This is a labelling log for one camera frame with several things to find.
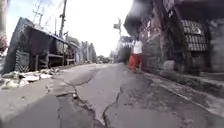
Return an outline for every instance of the white shirt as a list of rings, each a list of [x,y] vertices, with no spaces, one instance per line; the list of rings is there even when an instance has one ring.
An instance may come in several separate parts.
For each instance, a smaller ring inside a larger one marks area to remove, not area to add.
[[[141,41],[136,41],[134,45],[133,52],[134,54],[141,54],[142,53],[142,42]]]

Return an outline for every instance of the rubble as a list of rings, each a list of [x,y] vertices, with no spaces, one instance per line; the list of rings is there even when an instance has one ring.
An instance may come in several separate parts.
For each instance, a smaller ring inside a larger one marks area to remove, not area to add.
[[[43,69],[27,73],[10,72],[0,78],[0,90],[21,88],[38,80],[51,78],[53,75],[58,74],[59,71],[59,69]]]

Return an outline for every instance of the sky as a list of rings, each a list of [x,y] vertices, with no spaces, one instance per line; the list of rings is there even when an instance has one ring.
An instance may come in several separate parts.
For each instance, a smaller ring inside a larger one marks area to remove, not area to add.
[[[39,17],[33,11],[37,10],[41,0],[11,0],[7,15],[7,36],[10,40],[19,17],[26,17],[35,23]],[[63,0],[42,0],[38,12],[44,14],[41,26],[54,33],[60,29]],[[113,29],[118,23],[118,17],[124,22],[130,11],[132,0],[67,0],[66,22],[64,32],[79,39],[94,44],[97,55],[109,56],[115,50],[119,31]],[[122,35],[128,35],[122,28]]]

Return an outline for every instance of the power line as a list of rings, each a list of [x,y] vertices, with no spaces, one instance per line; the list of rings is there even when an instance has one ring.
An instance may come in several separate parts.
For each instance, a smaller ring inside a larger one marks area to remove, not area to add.
[[[65,1],[65,0],[62,0],[62,1],[59,3],[58,7],[55,9],[54,13],[51,14],[51,16],[49,17],[49,19],[45,22],[45,25],[44,25],[44,26],[47,26],[47,24],[48,24],[48,22],[51,20],[52,16],[55,15],[56,11],[62,6],[62,4],[64,3],[64,1]]]

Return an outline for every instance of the street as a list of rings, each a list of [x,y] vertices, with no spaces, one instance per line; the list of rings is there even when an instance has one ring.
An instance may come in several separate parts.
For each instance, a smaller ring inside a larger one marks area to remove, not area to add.
[[[223,128],[223,103],[123,64],[72,67],[0,92],[3,128]]]

